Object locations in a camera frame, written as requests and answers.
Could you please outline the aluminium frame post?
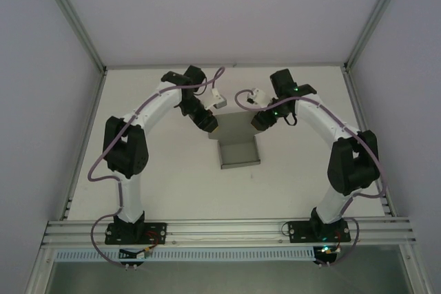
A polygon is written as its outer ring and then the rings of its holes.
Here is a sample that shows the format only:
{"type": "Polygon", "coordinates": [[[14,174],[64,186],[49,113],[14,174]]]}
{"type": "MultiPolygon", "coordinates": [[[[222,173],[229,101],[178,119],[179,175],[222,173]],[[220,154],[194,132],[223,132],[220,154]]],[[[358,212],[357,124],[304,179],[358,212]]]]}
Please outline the aluminium frame post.
{"type": "Polygon", "coordinates": [[[89,56],[94,67],[102,76],[104,76],[106,72],[106,65],[101,59],[88,31],[85,29],[85,26],[73,3],[71,0],[55,0],[55,2],[66,21],[69,23],[73,33],[75,33],[86,54],[89,56]]]}
{"type": "Polygon", "coordinates": [[[391,1],[392,0],[376,0],[375,5],[373,6],[373,9],[368,16],[368,19],[364,24],[355,45],[353,46],[352,50],[349,53],[349,56],[347,57],[347,60],[345,61],[346,71],[352,69],[354,65],[358,62],[358,59],[367,46],[372,34],[377,28],[383,14],[385,13],[391,1]]]}

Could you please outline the aluminium frame leg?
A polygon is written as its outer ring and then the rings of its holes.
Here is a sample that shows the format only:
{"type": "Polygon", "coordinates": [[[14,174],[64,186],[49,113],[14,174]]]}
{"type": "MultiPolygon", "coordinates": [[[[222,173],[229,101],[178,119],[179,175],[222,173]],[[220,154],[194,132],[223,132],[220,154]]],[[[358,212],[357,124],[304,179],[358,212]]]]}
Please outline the aluminium frame leg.
{"type": "Polygon", "coordinates": [[[413,294],[437,294],[419,247],[401,244],[400,252],[413,294]]]}
{"type": "Polygon", "coordinates": [[[55,257],[55,249],[39,249],[24,294],[45,294],[55,257]]]}

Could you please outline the grey cardboard box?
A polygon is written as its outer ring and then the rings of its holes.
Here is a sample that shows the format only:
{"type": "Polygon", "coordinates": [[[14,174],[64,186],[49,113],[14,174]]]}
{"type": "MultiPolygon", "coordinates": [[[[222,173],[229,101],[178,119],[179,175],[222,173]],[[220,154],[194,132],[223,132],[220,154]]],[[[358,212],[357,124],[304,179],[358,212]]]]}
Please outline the grey cardboard box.
{"type": "Polygon", "coordinates": [[[256,135],[252,125],[254,112],[234,112],[216,115],[218,127],[208,133],[217,141],[221,169],[233,169],[260,164],[256,135]]]}

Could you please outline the grey metal panel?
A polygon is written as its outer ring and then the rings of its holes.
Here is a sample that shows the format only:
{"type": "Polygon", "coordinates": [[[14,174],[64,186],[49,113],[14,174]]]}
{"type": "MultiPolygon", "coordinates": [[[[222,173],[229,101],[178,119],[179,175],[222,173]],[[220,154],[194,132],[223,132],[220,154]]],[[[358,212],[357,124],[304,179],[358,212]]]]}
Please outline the grey metal panel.
{"type": "Polygon", "coordinates": [[[302,262],[156,262],[137,271],[60,262],[45,294],[414,294],[404,275],[302,262]]]}

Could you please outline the aluminium mounting rail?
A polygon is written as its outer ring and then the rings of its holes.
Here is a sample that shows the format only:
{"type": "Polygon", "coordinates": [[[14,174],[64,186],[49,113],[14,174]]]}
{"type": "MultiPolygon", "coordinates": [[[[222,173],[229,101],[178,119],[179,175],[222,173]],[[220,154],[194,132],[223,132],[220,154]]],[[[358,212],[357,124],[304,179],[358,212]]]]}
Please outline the aluminium mounting rail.
{"type": "MultiPolygon", "coordinates": [[[[290,246],[283,219],[168,220],[162,248],[290,246]]],[[[408,218],[361,217],[359,245],[415,244],[416,234],[408,218]]],[[[91,248],[92,221],[51,221],[41,247],[91,248]]]]}

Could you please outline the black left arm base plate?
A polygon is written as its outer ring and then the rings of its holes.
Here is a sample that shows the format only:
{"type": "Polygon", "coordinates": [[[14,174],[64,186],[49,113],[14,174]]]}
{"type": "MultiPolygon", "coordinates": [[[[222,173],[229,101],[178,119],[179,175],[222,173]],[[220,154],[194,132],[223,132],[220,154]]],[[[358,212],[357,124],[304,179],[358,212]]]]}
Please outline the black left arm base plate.
{"type": "Polygon", "coordinates": [[[167,224],[163,222],[113,222],[105,230],[106,245],[165,244],[167,224]]]}

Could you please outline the aluminium table side rail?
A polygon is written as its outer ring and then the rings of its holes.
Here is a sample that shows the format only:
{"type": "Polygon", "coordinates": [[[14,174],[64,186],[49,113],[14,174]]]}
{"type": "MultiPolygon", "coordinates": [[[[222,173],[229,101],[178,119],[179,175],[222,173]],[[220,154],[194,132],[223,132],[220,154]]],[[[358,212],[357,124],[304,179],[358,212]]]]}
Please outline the aluminium table side rail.
{"type": "Polygon", "coordinates": [[[99,101],[101,100],[101,95],[103,93],[103,88],[107,78],[107,68],[104,68],[103,73],[100,75],[97,87],[94,89],[92,94],[91,104],[87,110],[85,117],[85,124],[80,133],[79,139],[76,141],[74,150],[74,163],[67,175],[66,187],[63,190],[63,195],[61,198],[61,204],[59,210],[57,211],[56,220],[65,220],[68,214],[68,205],[71,203],[74,192],[76,189],[76,184],[78,182],[78,177],[81,172],[81,167],[85,157],[85,152],[90,139],[90,134],[93,128],[94,119],[96,117],[96,112],[99,106],[99,101]]]}
{"type": "MultiPolygon", "coordinates": [[[[345,81],[345,85],[347,87],[347,91],[349,94],[349,98],[351,100],[351,105],[352,105],[352,108],[353,108],[353,111],[354,111],[354,114],[356,117],[357,124],[358,124],[359,128],[364,131],[364,130],[368,129],[369,126],[366,122],[365,115],[364,115],[362,105],[360,102],[360,98],[359,98],[358,93],[356,91],[356,87],[353,83],[353,79],[351,77],[350,71],[345,66],[342,66],[340,69],[341,69],[342,76],[345,81]]],[[[386,191],[382,195],[382,197],[380,198],[380,201],[382,203],[385,215],[387,217],[396,217],[396,210],[395,210],[395,207],[394,207],[392,201],[389,199],[388,192],[389,192],[388,188],[386,188],[386,191]]]]}

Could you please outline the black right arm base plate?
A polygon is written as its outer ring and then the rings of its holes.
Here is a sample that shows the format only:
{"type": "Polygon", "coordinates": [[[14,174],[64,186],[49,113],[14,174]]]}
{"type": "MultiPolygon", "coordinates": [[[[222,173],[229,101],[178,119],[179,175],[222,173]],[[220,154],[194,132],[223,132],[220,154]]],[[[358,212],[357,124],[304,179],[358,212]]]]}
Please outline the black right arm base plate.
{"type": "Polygon", "coordinates": [[[288,222],[291,243],[351,242],[348,224],[340,219],[331,224],[313,223],[311,220],[288,222]]]}

